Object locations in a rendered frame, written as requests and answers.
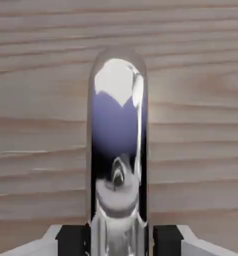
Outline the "curved shiny metal handle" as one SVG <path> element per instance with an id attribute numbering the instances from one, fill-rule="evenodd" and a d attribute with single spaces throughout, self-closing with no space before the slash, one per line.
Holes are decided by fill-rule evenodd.
<path id="1" fill-rule="evenodd" d="M 89 256 L 148 256 L 148 79 L 143 57 L 111 46 L 88 79 Z"/>

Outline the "light wood cabinet door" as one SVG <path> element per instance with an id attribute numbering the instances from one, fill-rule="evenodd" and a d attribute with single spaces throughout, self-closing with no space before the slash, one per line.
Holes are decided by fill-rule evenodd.
<path id="1" fill-rule="evenodd" d="M 0 254 L 88 214 L 88 79 L 148 74 L 149 225 L 238 253 L 238 0 L 0 0 Z"/>

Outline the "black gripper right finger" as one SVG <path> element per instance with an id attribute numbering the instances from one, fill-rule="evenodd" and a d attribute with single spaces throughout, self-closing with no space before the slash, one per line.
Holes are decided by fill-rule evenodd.
<path id="1" fill-rule="evenodd" d="M 153 256 L 238 256 L 237 252 L 199 239 L 188 225 L 153 226 Z"/>

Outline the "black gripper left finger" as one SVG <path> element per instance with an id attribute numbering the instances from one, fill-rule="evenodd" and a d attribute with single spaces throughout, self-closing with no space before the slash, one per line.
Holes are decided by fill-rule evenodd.
<path id="1" fill-rule="evenodd" d="M 91 256 L 86 225 L 53 224 L 45 234 L 0 256 Z"/>

